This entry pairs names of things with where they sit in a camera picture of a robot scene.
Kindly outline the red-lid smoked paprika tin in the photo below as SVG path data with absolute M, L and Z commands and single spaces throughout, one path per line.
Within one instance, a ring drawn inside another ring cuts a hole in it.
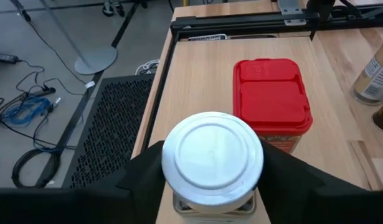
M 233 69 L 233 115 L 291 154 L 313 124 L 299 66 L 287 58 L 241 60 Z

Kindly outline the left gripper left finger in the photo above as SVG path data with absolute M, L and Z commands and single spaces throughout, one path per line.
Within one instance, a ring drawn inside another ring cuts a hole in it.
M 0 224 L 155 224 L 166 181 L 163 145 L 88 187 L 0 189 Z

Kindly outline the silver mounting bracket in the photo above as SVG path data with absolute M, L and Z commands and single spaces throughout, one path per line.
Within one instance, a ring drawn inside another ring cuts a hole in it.
M 277 4 L 283 16 L 299 15 L 303 13 L 299 4 L 299 0 L 277 0 Z M 286 19 L 284 20 L 284 23 L 286 26 L 304 26 L 306 25 L 306 20 Z

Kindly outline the white-lid bagel sesame jar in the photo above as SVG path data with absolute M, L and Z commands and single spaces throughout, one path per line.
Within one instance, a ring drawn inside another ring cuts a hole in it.
M 233 220 L 249 217 L 263 170 L 263 146 L 253 129 L 226 113 L 189 116 L 169 132 L 161 165 L 184 217 Z

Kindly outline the grey lamp stand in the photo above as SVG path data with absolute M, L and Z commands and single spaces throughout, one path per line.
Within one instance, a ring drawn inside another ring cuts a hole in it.
M 64 29 L 58 18 L 52 12 L 51 8 L 47 5 L 45 0 L 38 0 L 49 13 L 54 24 L 58 27 L 59 31 L 67 39 L 73 50 L 78 55 L 77 60 L 74 63 L 74 69 L 81 75 L 91 75 L 93 73 L 101 72 L 110 67 L 117 59 L 117 49 L 112 46 L 98 47 L 94 49 L 88 49 L 82 52 L 76 45 L 76 43 L 69 36 L 68 32 Z

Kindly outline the tan-lid furikake jar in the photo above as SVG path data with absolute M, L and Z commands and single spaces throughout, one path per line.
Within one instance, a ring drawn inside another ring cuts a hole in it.
M 351 93 L 357 101 L 367 105 L 383 102 L 383 44 L 353 83 Z

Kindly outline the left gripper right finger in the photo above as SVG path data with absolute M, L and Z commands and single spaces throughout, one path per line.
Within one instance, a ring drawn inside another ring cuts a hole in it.
M 383 224 L 383 190 L 369 191 L 262 142 L 257 187 L 272 224 Z

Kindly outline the black power strip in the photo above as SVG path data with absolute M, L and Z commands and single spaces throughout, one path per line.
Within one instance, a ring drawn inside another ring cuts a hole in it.
M 2 63 L 11 63 L 11 64 L 15 64 L 17 62 L 19 62 L 19 58 L 15 55 L 9 55 L 9 54 L 3 54 L 3 53 L 0 53 L 0 62 Z

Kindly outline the black aluminium table frame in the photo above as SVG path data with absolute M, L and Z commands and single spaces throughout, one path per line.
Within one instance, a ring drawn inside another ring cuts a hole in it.
M 346 19 L 345 17 L 322 21 L 317 12 L 309 12 L 301 7 L 299 15 L 262 12 L 210 17 L 179 17 L 170 25 L 173 36 L 177 39 L 203 35 L 249 35 L 287 32 L 309 32 L 313 38 L 318 30 L 361 29 L 383 27 L 383 16 L 369 19 Z M 305 19 L 304 26 L 286 26 L 286 19 Z

